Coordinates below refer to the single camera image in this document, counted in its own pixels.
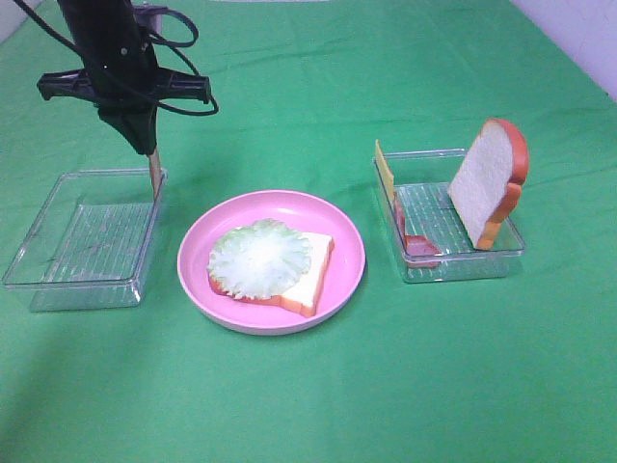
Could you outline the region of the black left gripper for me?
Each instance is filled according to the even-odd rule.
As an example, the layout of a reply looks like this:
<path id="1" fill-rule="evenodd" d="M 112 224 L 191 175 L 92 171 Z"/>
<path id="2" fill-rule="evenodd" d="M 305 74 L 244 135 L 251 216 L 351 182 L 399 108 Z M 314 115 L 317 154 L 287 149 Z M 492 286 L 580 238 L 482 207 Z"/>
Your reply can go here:
<path id="1" fill-rule="evenodd" d="M 207 105 L 211 86 L 205 75 L 194 75 L 161 68 L 147 61 L 144 70 L 127 67 L 127 76 L 118 76 L 110 68 L 76 48 L 82 59 L 79 69 L 44 74 L 37 83 L 43 99 L 69 96 L 99 106 L 97 114 L 112 126 L 141 155 L 151 155 L 157 147 L 157 108 L 186 114 L 183 108 L 166 104 L 166 99 L 192 99 Z M 152 106 L 132 107 L 140 104 Z"/>

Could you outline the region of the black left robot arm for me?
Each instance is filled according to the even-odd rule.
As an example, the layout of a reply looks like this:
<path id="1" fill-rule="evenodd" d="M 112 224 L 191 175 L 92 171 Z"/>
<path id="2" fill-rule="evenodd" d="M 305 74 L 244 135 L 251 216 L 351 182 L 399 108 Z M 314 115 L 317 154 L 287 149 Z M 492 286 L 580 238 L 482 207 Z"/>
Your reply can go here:
<path id="1" fill-rule="evenodd" d="M 192 46 L 199 30 L 185 14 L 164 6 L 129 1 L 61 1 L 60 9 L 83 67 L 44 74 L 38 89 L 43 99 L 70 96 L 92 103 L 99 118 L 115 128 L 133 149 L 151 155 L 157 147 L 156 113 L 167 98 L 194 99 L 218 112 L 209 78 L 162 68 L 154 46 L 180 52 Z"/>

